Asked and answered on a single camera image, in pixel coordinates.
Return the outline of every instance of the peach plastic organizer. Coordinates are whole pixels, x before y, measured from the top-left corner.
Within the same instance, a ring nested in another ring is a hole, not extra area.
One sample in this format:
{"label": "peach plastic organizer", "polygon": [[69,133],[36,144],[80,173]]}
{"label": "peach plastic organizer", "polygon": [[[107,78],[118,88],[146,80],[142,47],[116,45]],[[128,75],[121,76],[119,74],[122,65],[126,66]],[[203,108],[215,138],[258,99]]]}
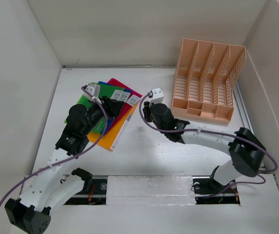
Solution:
{"label": "peach plastic organizer", "polygon": [[228,124],[244,46],[183,39],[174,82],[174,116]]}

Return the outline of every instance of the desk organizer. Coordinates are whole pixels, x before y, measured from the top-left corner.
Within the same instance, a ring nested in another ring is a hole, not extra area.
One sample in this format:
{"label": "desk organizer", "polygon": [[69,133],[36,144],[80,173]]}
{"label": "desk organizer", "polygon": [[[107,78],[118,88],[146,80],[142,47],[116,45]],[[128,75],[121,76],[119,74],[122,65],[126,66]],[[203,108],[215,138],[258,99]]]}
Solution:
{"label": "desk organizer", "polygon": [[233,88],[245,58],[244,46],[183,39],[175,72],[174,116],[228,124]]}

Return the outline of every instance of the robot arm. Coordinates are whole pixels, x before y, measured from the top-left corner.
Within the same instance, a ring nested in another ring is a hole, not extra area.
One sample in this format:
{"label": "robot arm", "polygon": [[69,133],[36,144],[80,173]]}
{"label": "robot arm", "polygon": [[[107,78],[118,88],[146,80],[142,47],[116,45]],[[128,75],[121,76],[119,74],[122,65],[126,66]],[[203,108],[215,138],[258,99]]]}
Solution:
{"label": "robot arm", "polygon": [[[169,140],[183,144],[202,145],[230,155],[231,159],[227,163],[217,166],[210,178],[207,181],[202,181],[202,189],[198,189],[197,193],[207,194],[208,191],[210,194],[218,193],[231,181],[242,175],[256,176],[264,157],[261,151],[237,139],[201,133],[200,128],[198,131],[179,132],[179,130],[197,129],[197,127],[192,126],[188,121],[174,118],[171,110],[162,103],[163,93],[160,88],[152,89],[149,97],[151,101],[145,102],[143,108],[145,120],[153,122],[160,130],[176,130],[172,133],[164,133]],[[227,133],[243,137],[265,149],[252,132],[246,128]]]}
{"label": "robot arm", "polygon": [[[95,91],[90,86],[85,88],[88,92]],[[101,103],[108,118],[117,117],[124,105],[124,102],[108,97],[103,97]],[[89,142],[88,133],[103,117],[96,103],[88,110],[81,104],[71,107],[66,119],[67,125],[47,162],[51,168],[39,174],[17,200],[9,199],[5,204],[6,213],[13,225],[29,234],[42,234],[50,223],[51,215],[60,206],[74,194],[90,188],[92,174],[80,168],[72,171],[67,180],[60,184],[73,160],[54,167],[52,164],[81,153]]]}

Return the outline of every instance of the green folder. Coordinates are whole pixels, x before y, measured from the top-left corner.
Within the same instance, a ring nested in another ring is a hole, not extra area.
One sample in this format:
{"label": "green folder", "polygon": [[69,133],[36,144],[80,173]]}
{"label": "green folder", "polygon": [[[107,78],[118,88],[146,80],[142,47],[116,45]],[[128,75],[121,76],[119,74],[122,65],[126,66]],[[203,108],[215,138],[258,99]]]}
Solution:
{"label": "green folder", "polygon": [[[111,99],[118,100],[122,93],[120,91],[124,90],[124,88],[112,86],[112,85],[106,85],[106,84],[98,84],[98,85],[100,85],[100,91],[98,95],[99,98],[102,98],[103,96],[107,96]],[[85,96],[82,95],[79,101],[77,102],[77,104],[83,104],[84,106],[87,107],[87,109],[89,109],[93,103],[91,103]],[[101,131],[104,129],[104,127],[105,127],[105,118],[102,118],[101,121],[93,128],[92,132],[100,134]]]}

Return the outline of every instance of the white table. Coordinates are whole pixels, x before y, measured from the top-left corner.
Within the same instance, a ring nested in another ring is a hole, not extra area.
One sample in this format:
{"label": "white table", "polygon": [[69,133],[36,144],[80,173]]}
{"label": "white table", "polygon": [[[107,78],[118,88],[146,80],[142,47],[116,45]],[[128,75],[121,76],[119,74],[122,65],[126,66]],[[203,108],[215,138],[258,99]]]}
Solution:
{"label": "white table", "polygon": [[[62,69],[33,170],[43,167],[53,152],[65,127],[63,121],[68,110],[82,94],[81,86],[116,78],[143,95],[160,87],[165,95],[164,103],[171,106],[174,72],[175,68]],[[238,130],[243,126],[244,115],[236,106],[228,126],[204,122],[195,124],[220,131]],[[148,128],[136,110],[113,152],[95,147],[76,160],[69,173],[80,167],[93,175],[210,175],[217,165],[228,160],[228,155],[207,147],[170,142],[159,132]],[[266,178],[268,182],[265,185],[238,188],[242,201],[240,206],[63,206],[53,217],[46,234],[277,234],[279,192],[273,176],[267,175]],[[13,227],[10,233],[21,232]]]}

